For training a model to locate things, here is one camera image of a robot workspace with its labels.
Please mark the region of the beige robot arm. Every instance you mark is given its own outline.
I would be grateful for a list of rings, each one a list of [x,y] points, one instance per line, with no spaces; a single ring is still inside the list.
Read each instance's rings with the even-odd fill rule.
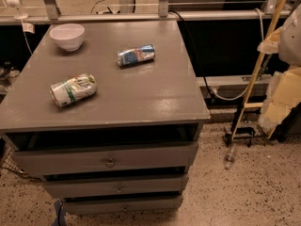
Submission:
[[[261,107],[258,124],[269,133],[301,103],[301,5],[257,50],[267,55],[278,54],[289,65],[284,73],[274,72]]]

